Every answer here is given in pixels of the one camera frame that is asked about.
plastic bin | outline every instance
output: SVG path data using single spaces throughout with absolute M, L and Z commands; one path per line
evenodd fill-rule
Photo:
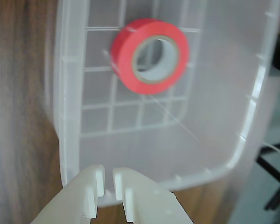
M 120 29 L 145 17 L 179 27 L 191 48 L 180 81 L 150 96 L 129 91 L 108 58 Z M 280 0 L 59 1 L 51 96 L 63 185 L 103 164 L 102 206 L 116 203 L 113 168 L 167 189 L 228 173 L 254 135 L 279 20 Z

